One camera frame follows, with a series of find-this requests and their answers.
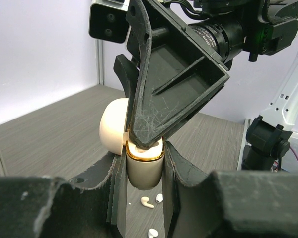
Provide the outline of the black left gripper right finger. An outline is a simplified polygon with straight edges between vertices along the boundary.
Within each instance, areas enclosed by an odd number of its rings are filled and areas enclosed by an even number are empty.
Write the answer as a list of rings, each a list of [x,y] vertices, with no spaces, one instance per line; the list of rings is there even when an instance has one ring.
[[[298,173],[204,173],[165,144],[168,238],[298,238]]]

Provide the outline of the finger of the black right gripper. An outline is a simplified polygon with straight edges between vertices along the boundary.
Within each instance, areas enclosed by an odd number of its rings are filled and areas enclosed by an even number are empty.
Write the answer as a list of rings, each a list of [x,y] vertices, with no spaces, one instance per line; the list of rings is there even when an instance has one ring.
[[[130,104],[133,104],[139,76],[138,69],[127,59],[124,54],[116,56],[113,69],[121,85],[123,86],[126,98],[131,101]]]

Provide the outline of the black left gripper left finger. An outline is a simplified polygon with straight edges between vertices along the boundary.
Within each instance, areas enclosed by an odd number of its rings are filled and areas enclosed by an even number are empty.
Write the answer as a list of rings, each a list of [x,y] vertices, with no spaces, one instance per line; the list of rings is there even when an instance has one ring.
[[[0,177],[0,238],[123,238],[126,156],[107,153],[71,180]]]

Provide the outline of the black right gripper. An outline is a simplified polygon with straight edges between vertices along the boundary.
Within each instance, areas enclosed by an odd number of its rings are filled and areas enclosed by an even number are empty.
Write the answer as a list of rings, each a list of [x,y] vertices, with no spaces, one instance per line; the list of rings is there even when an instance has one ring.
[[[147,149],[172,136],[223,88],[244,34],[230,15],[187,25],[156,0],[130,1],[126,20],[140,52],[130,139]]]

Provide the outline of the beige earbud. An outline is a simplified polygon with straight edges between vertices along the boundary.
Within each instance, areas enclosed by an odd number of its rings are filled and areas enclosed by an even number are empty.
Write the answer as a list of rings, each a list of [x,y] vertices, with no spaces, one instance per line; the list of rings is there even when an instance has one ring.
[[[136,147],[135,147],[135,152],[136,152],[136,153],[144,153],[144,152],[146,152],[146,150],[145,150],[145,149],[138,148],[138,147],[136,146]]]
[[[147,207],[147,208],[150,208],[150,209],[154,208],[154,205],[149,203],[149,198],[147,196],[141,197],[140,201],[141,201],[141,204],[144,207]]]

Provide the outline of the beige earbud charging case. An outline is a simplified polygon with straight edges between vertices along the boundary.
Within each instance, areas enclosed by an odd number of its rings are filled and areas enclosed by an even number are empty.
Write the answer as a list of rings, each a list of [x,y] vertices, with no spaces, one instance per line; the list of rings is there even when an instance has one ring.
[[[127,121],[128,98],[119,98],[108,104],[99,126],[102,145],[114,154],[126,151],[126,167],[131,185],[139,190],[156,187],[162,176],[164,141],[161,138],[144,153],[136,153],[136,145],[125,130]]]

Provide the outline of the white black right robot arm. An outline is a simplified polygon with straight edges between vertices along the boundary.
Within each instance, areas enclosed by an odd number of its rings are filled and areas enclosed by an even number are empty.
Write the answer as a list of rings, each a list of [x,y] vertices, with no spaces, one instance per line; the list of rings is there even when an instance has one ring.
[[[128,144],[150,150],[178,131],[228,81],[240,52],[249,61],[288,47],[298,34],[298,0],[179,1],[194,20],[186,24],[172,10],[171,0],[132,0],[131,63],[117,56],[122,83],[131,83]],[[298,115],[298,56],[269,106],[246,134],[250,151],[242,164],[248,170],[269,170],[289,150]]]

